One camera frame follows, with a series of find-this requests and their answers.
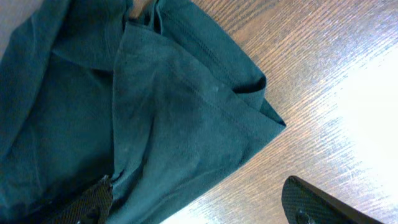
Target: dark green shirt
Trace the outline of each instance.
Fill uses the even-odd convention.
[[[196,5],[44,1],[0,66],[0,222],[113,177],[108,223],[158,223],[285,127],[266,78]]]

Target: fabric fold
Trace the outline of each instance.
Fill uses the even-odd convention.
[[[271,142],[285,123],[261,70],[190,1],[51,1],[0,65],[0,222],[102,175],[108,223],[159,223]]]

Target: t-shirt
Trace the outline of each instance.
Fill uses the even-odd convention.
[[[0,222],[112,177],[108,223],[158,223],[284,122],[266,78],[188,0],[45,0],[0,65]]]

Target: wooden table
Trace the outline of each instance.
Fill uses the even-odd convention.
[[[2,0],[0,52],[39,2]],[[194,2],[266,73],[287,129],[164,223],[287,223],[290,175],[397,223],[398,1]]]

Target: stitching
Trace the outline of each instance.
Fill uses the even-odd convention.
[[[221,112],[223,112],[223,113],[227,116],[227,118],[228,118],[229,120],[231,120],[232,122],[235,123],[235,125],[237,125],[239,128],[241,128],[243,131],[247,132],[248,134],[251,134],[252,137],[253,137],[255,140],[260,141],[260,139],[257,137],[257,135],[256,135],[255,133],[253,133],[252,131],[248,130],[247,127],[245,127],[245,126],[242,125],[239,121],[237,121],[236,119],[234,119],[233,116],[230,115],[226,110],[224,110],[223,108],[220,108],[219,106],[217,106],[217,105],[213,104],[212,102],[208,101],[207,99],[205,99],[205,98],[200,94],[199,90],[197,90],[197,89],[195,88],[195,86],[192,85],[192,83],[191,83],[190,80],[188,80],[187,78],[185,78],[185,77],[179,75],[171,65],[166,64],[166,66],[168,66],[169,69],[171,69],[171,71],[173,72],[173,74],[174,74],[175,76],[179,77],[179,79],[180,79],[181,82],[183,82],[184,84],[186,84],[188,87],[190,87],[190,89],[191,89],[194,93],[196,93],[195,96],[198,96],[203,102],[205,102],[206,104],[208,104],[208,105],[211,106],[212,108],[217,109],[217,110],[220,110]]]
[[[228,75],[228,79],[230,81],[233,82],[233,84],[237,84],[238,81],[235,79],[235,77],[233,77],[231,75],[231,72],[228,71],[228,69],[223,66],[223,64],[221,63],[221,60],[207,47],[206,44],[203,43],[203,41],[201,41],[196,35],[194,35],[190,30],[188,30],[185,25],[178,19],[172,17],[170,14],[167,14],[166,12],[162,11],[161,12],[165,17],[169,18],[170,21],[174,22],[176,25],[179,26],[179,28],[181,28],[181,31],[183,31],[184,33],[186,33],[187,35],[189,35],[191,38],[193,38],[196,43],[199,45],[199,47],[202,49],[202,51],[204,51],[205,53],[207,53],[207,55],[209,56],[209,58],[217,65],[220,67],[220,69],[222,69],[223,72],[225,72]]]

